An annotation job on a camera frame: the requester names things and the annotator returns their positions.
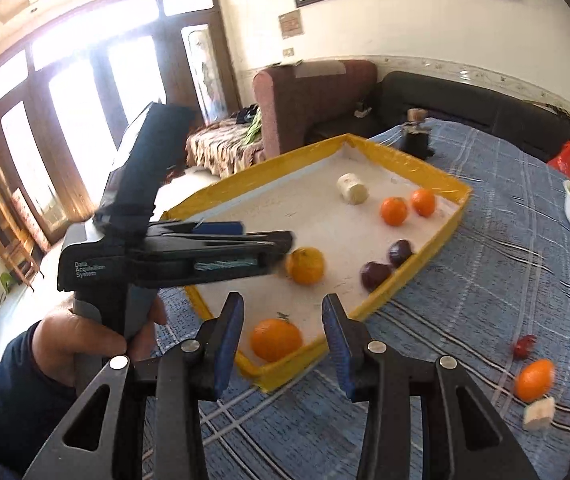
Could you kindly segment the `person's left hand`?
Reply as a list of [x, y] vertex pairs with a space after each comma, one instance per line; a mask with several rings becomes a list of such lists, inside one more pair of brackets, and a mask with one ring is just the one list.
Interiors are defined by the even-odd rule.
[[156, 297], [144, 326], [130, 341], [99, 323], [71, 312], [72, 297], [38, 323], [32, 337], [32, 354], [40, 371], [55, 382], [71, 387], [76, 382], [77, 354], [112, 358], [125, 354], [134, 362], [151, 356], [156, 348], [156, 326], [166, 325], [166, 307]]

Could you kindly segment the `dark blue sleeve forearm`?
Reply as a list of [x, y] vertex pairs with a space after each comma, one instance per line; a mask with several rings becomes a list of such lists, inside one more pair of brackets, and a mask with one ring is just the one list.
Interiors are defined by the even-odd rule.
[[0, 360], [0, 479], [19, 479], [76, 400], [76, 389], [47, 377], [35, 362], [31, 326]]

